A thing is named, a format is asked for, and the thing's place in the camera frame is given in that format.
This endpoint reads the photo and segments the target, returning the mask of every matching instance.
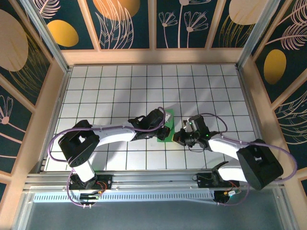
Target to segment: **flower illustration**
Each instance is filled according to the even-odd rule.
[[[13,128],[25,133],[24,130],[22,130],[21,128],[18,128],[15,125],[12,125],[10,123],[10,115],[12,113],[12,109],[13,109],[13,99],[10,98],[10,97],[7,97],[6,101],[5,101],[4,96],[0,95],[0,124],[10,125]],[[14,141],[16,143],[19,143],[19,144],[22,143],[22,141],[17,140],[15,138],[12,138],[12,137],[5,135],[4,133],[1,133],[1,132],[0,132],[0,136],[4,137],[6,139],[9,139],[11,141]],[[15,158],[15,157],[3,156],[3,155],[0,155],[0,157]]]
[[[160,22],[162,23],[162,26],[163,26],[163,31],[164,31],[164,39],[165,39],[165,44],[166,44],[166,48],[168,48],[168,44],[167,44],[167,40],[166,40],[166,33],[165,33],[165,27],[168,27],[168,26],[172,26],[172,25],[177,25],[178,24],[178,21],[175,20],[175,15],[174,15],[174,12],[167,12],[164,13],[161,12],[159,13],[159,19],[160,19]]]

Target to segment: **white tile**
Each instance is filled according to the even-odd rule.
[[[192,88],[194,89],[194,79],[189,77],[178,77],[179,88]]]
[[[126,151],[127,142],[126,141],[117,141],[109,144],[109,151]]]
[[[230,101],[244,101],[244,96],[241,89],[227,88]]]
[[[207,76],[206,65],[192,65],[193,76]]]
[[[64,104],[60,117],[77,117],[79,104]]]
[[[206,126],[208,127],[208,129],[212,132],[212,131],[219,131],[219,128],[217,126],[217,121],[216,118],[214,116],[204,116],[203,120],[206,124]]]
[[[195,89],[195,92],[196,92],[196,99],[198,102],[212,101],[212,95],[210,89]]]
[[[112,103],[98,103],[96,106],[95,117],[111,117]]]
[[[87,66],[74,66],[71,73],[71,78],[85,78]]]
[[[126,169],[127,152],[109,151],[107,155],[107,170],[125,170]]]
[[[165,151],[147,151],[147,169],[166,169]]]
[[[177,77],[163,77],[163,88],[178,88],[178,79]]]
[[[134,140],[128,142],[128,151],[146,150],[146,140]]]
[[[161,89],[162,88],[162,77],[148,77],[147,78],[148,89]]]
[[[115,89],[130,89],[131,87],[131,78],[116,78]]]
[[[145,170],[145,169],[146,169],[146,152],[128,151],[127,170]]]
[[[212,92],[212,96],[213,96],[213,101],[214,102],[229,101],[226,89],[211,89],[211,92]]]
[[[115,89],[116,78],[101,78],[99,89],[112,90]]]
[[[117,66],[117,77],[131,77],[132,66]]]
[[[100,77],[102,66],[89,66],[87,69],[86,77]]]
[[[81,103],[96,103],[98,90],[83,90]]]
[[[84,83],[85,90],[98,90],[100,78],[86,78]]]
[[[131,102],[146,102],[146,90],[131,90]]]
[[[213,102],[197,102],[198,112],[215,114]]]
[[[68,85],[68,90],[82,90],[85,78],[71,78]]]
[[[177,65],[178,76],[192,76],[191,65]]]
[[[196,102],[181,102],[180,105],[182,116],[193,116],[198,114]]]
[[[164,142],[158,142],[157,138],[147,139],[147,150],[165,150]]]
[[[147,66],[132,66],[132,76],[143,77],[147,76]]]
[[[106,157],[107,157],[107,152],[93,152],[89,162],[92,165],[92,168],[94,171],[103,171],[106,169]]]
[[[210,152],[205,150],[205,158],[207,169],[212,169],[219,163],[224,162],[224,155],[219,152]]]
[[[163,99],[165,102],[179,102],[179,90],[163,89]]]
[[[167,169],[186,169],[186,159],[184,150],[166,151]]]
[[[209,76],[211,88],[225,88],[225,82],[223,76]]]
[[[147,66],[147,76],[162,76],[162,67],[160,65]]]
[[[195,90],[194,89],[179,89],[181,102],[195,102]]]
[[[221,65],[223,75],[237,75],[235,65]]]
[[[96,104],[82,103],[79,107],[78,117],[94,117]]]
[[[101,77],[116,77],[117,66],[103,66]]]
[[[256,140],[254,132],[238,132],[239,140],[254,141]]]
[[[94,123],[94,118],[92,118],[92,117],[79,117],[79,118],[77,118],[76,124],[80,121],[83,121],[83,120],[87,120],[88,123],[90,123],[90,124]]]
[[[147,90],[147,101],[148,102],[163,102],[163,91],[160,90]]]
[[[164,109],[172,109],[174,116],[181,116],[181,109],[179,102],[165,102]]]
[[[218,116],[232,116],[229,102],[214,102],[215,112]]]
[[[206,65],[208,76],[221,76],[223,75],[220,65]]]
[[[203,151],[192,152],[186,150],[187,169],[205,169],[206,162]]]
[[[245,102],[230,102],[234,115],[248,115],[248,109]]]
[[[132,89],[146,89],[147,78],[146,77],[132,77],[131,88]]]
[[[168,150],[184,150],[184,147],[182,145],[179,145],[175,142],[165,142],[165,149]]]
[[[130,90],[115,90],[114,102],[129,102],[129,101],[130,101]]]
[[[76,118],[60,118],[57,133],[72,128],[76,124]]]
[[[113,102],[114,90],[99,90],[98,103]]]
[[[114,103],[112,117],[128,117],[129,106],[129,103]]]
[[[235,116],[238,131],[254,131],[249,116]]]
[[[64,103],[80,103],[82,90],[67,90]]]
[[[195,88],[210,88],[209,79],[207,76],[196,76],[193,78]]]
[[[163,107],[163,102],[150,102],[147,103],[147,114],[158,107]]]
[[[94,124],[95,125],[110,125],[111,124],[111,118],[108,117],[95,117],[94,118]]]
[[[227,88],[241,88],[238,76],[224,76]]]
[[[176,65],[163,65],[162,74],[163,76],[177,76]]]
[[[146,116],[146,103],[131,103],[129,117]]]
[[[236,125],[235,125],[235,121],[234,121],[233,116],[221,116],[220,118],[223,121],[225,121],[229,132],[236,131]],[[219,125],[219,131],[225,131],[225,125],[219,119],[217,121],[218,121],[218,125]]]

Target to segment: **dark teal wallpaper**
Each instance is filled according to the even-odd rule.
[[[93,49],[77,0],[34,0],[60,49]]]
[[[0,4],[0,74],[36,104],[50,63],[8,0]]]
[[[284,2],[285,2],[285,0],[280,0],[280,2],[279,2],[279,4],[278,4],[278,7],[277,7],[277,9],[276,9],[276,11],[275,11],[275,13],[273,14],[273,16],[272,16],[272,18],[271,18],[269,24],[267,25],[267,28],[263,31],[261,37],[259,38],[258,42],[256,43],[256,45],[255,45],[253,51],[251,52],[252,55],[254,55],[255,52],[257,51],[257,49],[258,49],[260,43],[262,42],[264,36],[265,36],[266,33],[268,32],[268,30],[269,30],[269,28],[271,27],[272,23],[274,22],[276,16],[278,15],[278,13],[279,13],[281,7],[282,7],[283,4],[284,4]]]
[[[149,48],[147,0],[86,2],[101,49]]]
[[[0,171],[12,172],[31,115],[0,86]]]
[[[307,68],[307,3],[294,0],[256,60],[271,102]]]
[[[216,1],[210,0],[190,0],[188,5],[157,0],[156,47],[204,48],[215,7]]]
[[[307,167],[307,81],[275,110],[298,169]]]

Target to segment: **leaf illustration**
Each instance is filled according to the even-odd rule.
[[[290,15],[293,23],[297,25],[307,23],[307,0],[297,0]]]
[[[111,0],[106,0],[106,3],[97,1],[99,10],[104,15],[101,17],[96,13],[100,23],[99,43],[102,49],[123,49],[127,46],[131,48],[133,43],[134,30],[131,16],[119,2],[117,4],[118,8]]]
[[[33,0],[42,18],[50,19],[61,7],[59,0]]]

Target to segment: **yellow oval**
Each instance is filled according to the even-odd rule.
[[[126,8],[131,17],[133,17],[140,8],[140,0],[93,0],[97,10],[106,18],[118,21],[119,18],[123,18],[120,15],[118,2],[121,4],[123,10]]]
[[[0,66],[19,71],[28,59],[28,40],[23,27],[6,11],[0,10]]]
[[[286,69],[287,59],[284,53],[279,49],[272,50],[264,61],[264,78],[268,84],[276,84]]]
[[[61,46],[71,47],[79,42],[77,31],[67,22],[54,20],[47,24],[54,40]]]
[[[230,19],[239,25],[252,25],[258,21],[267,0],[231,0]]]

